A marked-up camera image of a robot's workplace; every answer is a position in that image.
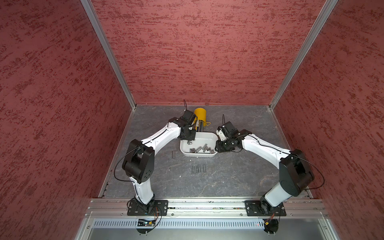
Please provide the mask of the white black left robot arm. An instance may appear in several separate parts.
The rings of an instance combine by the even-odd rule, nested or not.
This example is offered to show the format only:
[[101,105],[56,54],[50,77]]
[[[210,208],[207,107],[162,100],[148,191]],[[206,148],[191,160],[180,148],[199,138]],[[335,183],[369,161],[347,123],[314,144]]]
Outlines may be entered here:
[[130,142],[123,158],[122,169],[133,183],[135,199],[139,204],[147,206],[155,197],[150,177],[154,173],[156,154],[174,139],[194,140],[195,119],[194,113],[189,117],[172,118],[152,136],[141,141],[134,139]]

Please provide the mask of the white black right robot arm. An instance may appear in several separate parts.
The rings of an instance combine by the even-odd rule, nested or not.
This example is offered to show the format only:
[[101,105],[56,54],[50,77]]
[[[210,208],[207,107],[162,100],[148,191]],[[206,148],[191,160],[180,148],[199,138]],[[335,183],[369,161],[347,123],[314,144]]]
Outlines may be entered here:
[[231,152],[239,148],[256,154],[279,170],[279,182],[260,199],[259,210],[264,215],[270,215],[285,200],[298,196],[315,179],[310,163],[300,150],[280,148],[247,130],[230,132],[219,128],[216,134],[219,137],[216,152]]

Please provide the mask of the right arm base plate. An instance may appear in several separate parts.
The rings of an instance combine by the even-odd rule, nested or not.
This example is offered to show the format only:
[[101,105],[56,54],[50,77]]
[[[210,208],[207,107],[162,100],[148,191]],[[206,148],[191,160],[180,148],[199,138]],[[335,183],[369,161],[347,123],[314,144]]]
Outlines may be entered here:
[[266,201],[244,201],[248,217],[285,217],[287,215],[283,203],[273,207]]

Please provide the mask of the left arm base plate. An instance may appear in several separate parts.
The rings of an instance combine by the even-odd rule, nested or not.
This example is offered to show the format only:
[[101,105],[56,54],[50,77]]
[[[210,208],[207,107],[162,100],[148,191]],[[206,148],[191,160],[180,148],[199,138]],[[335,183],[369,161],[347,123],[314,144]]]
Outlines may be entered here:
[[166,216],[168,212],[169,201],[167,200],[151,200],[147,205],[144,205],[136,198],[133,198],[127,203],[128,216]]

